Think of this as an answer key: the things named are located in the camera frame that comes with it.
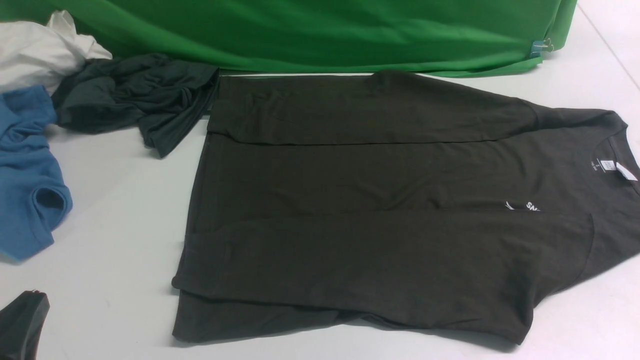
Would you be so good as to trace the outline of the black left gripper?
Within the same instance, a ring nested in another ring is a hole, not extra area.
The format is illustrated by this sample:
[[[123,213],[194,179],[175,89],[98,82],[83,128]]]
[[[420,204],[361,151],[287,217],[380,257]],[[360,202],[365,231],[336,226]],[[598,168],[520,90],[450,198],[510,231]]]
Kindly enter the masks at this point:
[[[35,360],[50,310],[45,292],[24,291],[0,311],[0,358]]]

